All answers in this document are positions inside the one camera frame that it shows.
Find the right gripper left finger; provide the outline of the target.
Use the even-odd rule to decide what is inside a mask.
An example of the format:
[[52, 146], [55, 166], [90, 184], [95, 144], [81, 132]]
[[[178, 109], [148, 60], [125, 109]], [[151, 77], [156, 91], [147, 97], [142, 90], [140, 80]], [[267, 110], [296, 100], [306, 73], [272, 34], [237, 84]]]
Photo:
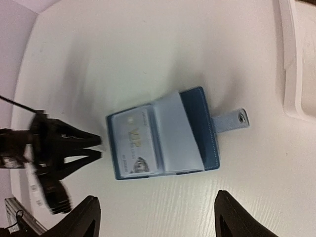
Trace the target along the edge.
[[87, 196], [63, 220], [42, 234], [43, 237], [98, 237], [101, 207], [97, 197]]

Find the blue card holder wallet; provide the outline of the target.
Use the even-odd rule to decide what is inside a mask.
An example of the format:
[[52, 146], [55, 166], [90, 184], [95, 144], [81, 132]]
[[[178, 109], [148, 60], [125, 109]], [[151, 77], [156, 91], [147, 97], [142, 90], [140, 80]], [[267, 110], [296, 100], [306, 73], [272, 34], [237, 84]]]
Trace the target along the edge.
[[[148, 106], [159, 171], [154, 175], [122, 178], [116, 153], [112, 117]], [[109, 142], [117, 180], [182, 175], [220, 167], [217, 134], [249, 127], [245, 109], [212, 117], [205, 93], [198, 86], [107, 116]]]

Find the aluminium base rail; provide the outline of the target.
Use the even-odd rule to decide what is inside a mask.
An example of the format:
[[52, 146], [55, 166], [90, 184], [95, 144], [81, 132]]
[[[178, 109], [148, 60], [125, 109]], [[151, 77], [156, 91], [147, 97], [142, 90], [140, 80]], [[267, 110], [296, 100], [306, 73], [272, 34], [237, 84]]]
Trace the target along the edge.
[[5, 198], [4, 204], [8, 219], [4, 229], [9, 237], [39, 237], [47, 231], [15, 197]]

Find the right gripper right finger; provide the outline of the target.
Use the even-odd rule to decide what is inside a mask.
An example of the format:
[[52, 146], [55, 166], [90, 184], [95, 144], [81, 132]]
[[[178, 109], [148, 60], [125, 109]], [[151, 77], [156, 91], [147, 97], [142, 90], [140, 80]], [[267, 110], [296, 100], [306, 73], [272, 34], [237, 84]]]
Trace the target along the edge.
[[219, 190], [214, 202], [217, 237], [275, 237], [253, 218], [226, 190]]

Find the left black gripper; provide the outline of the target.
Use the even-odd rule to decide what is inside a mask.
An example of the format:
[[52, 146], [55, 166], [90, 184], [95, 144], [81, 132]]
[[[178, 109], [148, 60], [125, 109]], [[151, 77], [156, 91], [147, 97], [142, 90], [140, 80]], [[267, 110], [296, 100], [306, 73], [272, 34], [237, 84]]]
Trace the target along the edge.
[[[50, 164], [46, 178], [54, 182], [97, 161], [102, 155], [97, 150], [81, 149], [101, 145], [100, 136], [77, 129], [59, 119], [48, 118], [43, 111], [35, 111], [29, 130], [0, 130], [0, 167], [24, 168], [30, 162], [24, 157], [27, 144], [35, 149], [33, 162], [38, 169], [43, 168], [41, 163]], [[80, 156], [83, 157], [65, 162], [65, 158]]]

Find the white plastic tray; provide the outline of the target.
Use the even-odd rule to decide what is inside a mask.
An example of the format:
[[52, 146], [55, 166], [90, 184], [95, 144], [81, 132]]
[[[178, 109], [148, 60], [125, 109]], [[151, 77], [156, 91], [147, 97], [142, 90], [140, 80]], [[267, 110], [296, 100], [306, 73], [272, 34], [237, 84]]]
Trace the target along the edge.
[[285, 70], [284, 110], [316, 121], [316, 2], [279, 1]]

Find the silver credit card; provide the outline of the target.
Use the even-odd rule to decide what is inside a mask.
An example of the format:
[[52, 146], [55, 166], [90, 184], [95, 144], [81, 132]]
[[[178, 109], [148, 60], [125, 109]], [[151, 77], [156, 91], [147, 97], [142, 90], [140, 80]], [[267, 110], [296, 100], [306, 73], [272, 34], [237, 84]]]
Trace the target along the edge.
[[112, 117], [116, 153], [122, 178], [154, 175], [159, 171], [148, 106]]

